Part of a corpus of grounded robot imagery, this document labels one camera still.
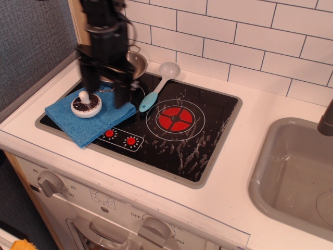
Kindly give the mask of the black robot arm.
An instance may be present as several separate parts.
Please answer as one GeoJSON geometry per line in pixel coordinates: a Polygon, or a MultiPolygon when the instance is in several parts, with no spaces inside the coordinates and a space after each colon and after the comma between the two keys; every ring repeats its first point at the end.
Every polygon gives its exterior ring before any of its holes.
{"type": "Polygon", "coordinates": [[[92,94],[101,79],[110,80],[114,87],[115,106],[130,101],[134,66],[127,60],[129,50],[127,25],[130,21],[121,13],[124,1],[80,1],[87,17],[86,31],[90,45],[79,44],[80,70],[83,83],[92,94]]]}

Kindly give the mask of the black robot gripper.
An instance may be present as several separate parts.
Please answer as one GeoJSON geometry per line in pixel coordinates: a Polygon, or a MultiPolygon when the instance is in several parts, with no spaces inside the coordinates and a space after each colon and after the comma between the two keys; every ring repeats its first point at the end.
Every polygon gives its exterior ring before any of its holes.
{"type": "Polygon", "coordinates": [[[115,23],[113,26],[85,26],[91,44],[75,47],[80,57],[80,70],[83,84],[89,94],[100,88],[100,76],[114,82],[116,108],[131,99],[131,83],[134,66],[127,60],[129,50],[127,24],[115,23]]]}

